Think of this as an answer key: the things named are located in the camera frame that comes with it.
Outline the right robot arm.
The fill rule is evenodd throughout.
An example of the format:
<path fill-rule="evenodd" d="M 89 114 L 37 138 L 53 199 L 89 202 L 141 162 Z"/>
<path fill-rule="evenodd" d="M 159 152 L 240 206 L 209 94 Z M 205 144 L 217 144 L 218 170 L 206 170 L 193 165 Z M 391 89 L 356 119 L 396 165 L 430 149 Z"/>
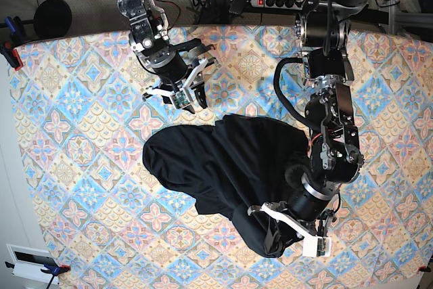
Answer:
<path fill-rule="evenodd" d="M 118 0 L 118 9 L 129 20 L 129 45 L 139 64 L 159 79 L 145 90 L 143 100 L 159 96 L 165 104 L 192 114 L 194 102 L 206 109 L 203 71 L 214 59 L 204 54 L 210 46 L 198 38 L 173 45 L 165 10 L 155 0 Z"/>

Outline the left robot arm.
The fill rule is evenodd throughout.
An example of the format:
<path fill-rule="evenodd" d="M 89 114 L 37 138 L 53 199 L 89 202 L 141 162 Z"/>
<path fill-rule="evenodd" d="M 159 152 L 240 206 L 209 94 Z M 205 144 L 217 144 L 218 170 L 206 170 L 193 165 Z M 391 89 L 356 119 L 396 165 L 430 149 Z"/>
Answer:
<path fill-rule="evenodd" d="M 354 80 L 346 44 L 349 18 L 359 13 L 368 0 L 304 0 L 296 16 L 295 34 L 300 53 L 281 60 L 273 86 L 278 100 L 291 116 L 309 129 L 309 165 L 294 180 L 294 193 L 280 202 L 251 206 L 249 213 L 269 217 L 264 241 L 265 254 L 280 256 L 290 245 L 286 233 L 303 241 L 306 257 L 327 257 L 332 240 L 328 226 L 336 220 L 329 207 L 340 199 L 340 187 L 352 183 L 364 163 L 359 132 L 355 124 L 350 84 Z M 304 66 L 312 95 L 299 113 L 280 88 L 280 76 L 287 64 Z"/>

